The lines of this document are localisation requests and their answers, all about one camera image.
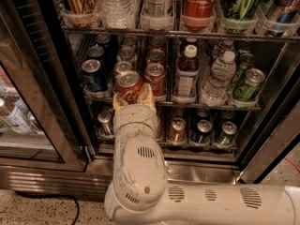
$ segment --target speckled floor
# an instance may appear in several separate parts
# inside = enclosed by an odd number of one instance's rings
[[[300,166],[300,143],[286,158]],[[300,174],[287,159],[283,159],[262,183],[300,187]],[[103,203],[79,201],[79,206],[76,224],[114,224],[106,216]],[[69,199],[27,199],[14,191],[0,189],[1,225],[69,225],[76,217],[76,212],[75,202]]]

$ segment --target terrazzo floor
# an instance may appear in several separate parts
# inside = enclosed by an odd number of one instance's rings
[[[300,143],[271,171],[262,184],[300,187]],[[103,203],[78,201],[80,214],[76,225],[113,225],[106,216]],[[70,225],[77,208],[69,199],[27,199],[14,191],[0,189],[0,224],[7,225]]]

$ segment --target white robotic arm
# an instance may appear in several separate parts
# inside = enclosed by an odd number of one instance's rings
[[[300,225],[298,187],[167,182],[156,128],[155,109],[143,104],[127,105],[113,119],[105,209],[116,224]]]

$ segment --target refrigerator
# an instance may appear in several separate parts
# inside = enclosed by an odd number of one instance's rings
[[[114,138],[103,136],[98,114],[105,109],[113,114],[114,88],[110,83],[109,95],[91,96],[82,73],[87,51],[95,45],[97,35],[116,39],[112,47],[115,59],[125,37],[138,38],[138,68],[143,67],[150,38],[166,39],[167,88],[156,107],[162,127],[157,142],[170,181],[260,183],[299,143],[300,38],[297,32],[289,37],[228,34],[216,26],[220,18],[216,5],[211,30],[190,32],[181,27],[182,0],[173,0],[171,27],[166,30],[146,27],[141,19],[143,0],[136,5],[134,26],[126,29],[100,23],[97,14],[93,14],[97,26],[68,24],[62,12],[64,0],[0,1],[0,61],[3,76],[11,83],[10,90],[7,84],[4,86],[0,97],[22,100],[28,109],[27,120],[24,119],[31,129],[24,133],[12,129],[1,132],[0,188],[104,198],[113,178]],[[207,106],[198,98],[188,104],[174,102],[172,84],[177,49],[185,38],[197,38],[201,44],[223,39],[250,42],[257,67],[266,74],[257,104]],[[235,113],[238,129],[232,146],[190,145],[190,124],[196,109],[209,110],[214,119],[222,111]],[[187,123],[187,140],[180,145],[167,140],[170,117],[176,110],[185,112]],[[34,131],[29,113],[39,133]]]

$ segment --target black cable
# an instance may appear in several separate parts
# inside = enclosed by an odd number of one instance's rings
[[[78,204],[77,199],[74,196],[71,195],[33,195],[31,193],[26,193],[26,192],[21,192],[21,191],[15,191],[16,194],[18,194],[19,196],[22,196],[24,198],[27,199],[54,199],[54,198],[68,198],[71,199],[72,201],[75,202],[76,204],[76,208],[77,208],[77,213],[76,213],[76,217],[74,218],[73,222],[71,225],[74,225],[78,219],[78,216],[80,214],[80,206]]]

